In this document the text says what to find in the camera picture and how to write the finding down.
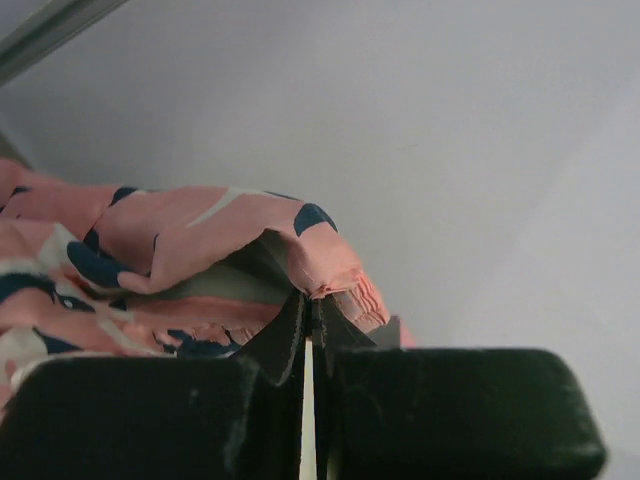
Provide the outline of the pink shark print shorts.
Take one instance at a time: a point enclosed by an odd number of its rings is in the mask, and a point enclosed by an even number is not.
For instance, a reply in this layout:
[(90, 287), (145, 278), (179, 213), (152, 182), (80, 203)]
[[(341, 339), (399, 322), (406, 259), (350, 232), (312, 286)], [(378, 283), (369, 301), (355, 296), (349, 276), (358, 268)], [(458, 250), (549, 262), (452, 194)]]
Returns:
[(232, 187), (79, 186), (1, 163), (1, 397), (75, 356), (227, 356), (292, 290), (391, 320), (319, 206)]

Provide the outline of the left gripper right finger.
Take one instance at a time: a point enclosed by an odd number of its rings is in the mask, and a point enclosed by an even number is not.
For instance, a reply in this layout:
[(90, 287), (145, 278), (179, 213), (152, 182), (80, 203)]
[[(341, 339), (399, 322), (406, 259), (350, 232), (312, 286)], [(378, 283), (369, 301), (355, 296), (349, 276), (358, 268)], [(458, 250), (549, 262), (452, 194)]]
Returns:
[(329, 299), (308, 328), (321, 479), (594, 479), (607, 462), (553, 352), (382, 347)]

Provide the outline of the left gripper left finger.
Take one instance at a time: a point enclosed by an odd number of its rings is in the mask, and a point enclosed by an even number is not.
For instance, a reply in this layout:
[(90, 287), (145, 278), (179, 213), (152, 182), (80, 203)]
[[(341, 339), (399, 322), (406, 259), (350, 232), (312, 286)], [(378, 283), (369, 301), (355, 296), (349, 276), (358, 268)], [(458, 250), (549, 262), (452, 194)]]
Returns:
[(294, 479), (306, 300), (226, 358), (39, 365), (1, 424), (5, 479)]

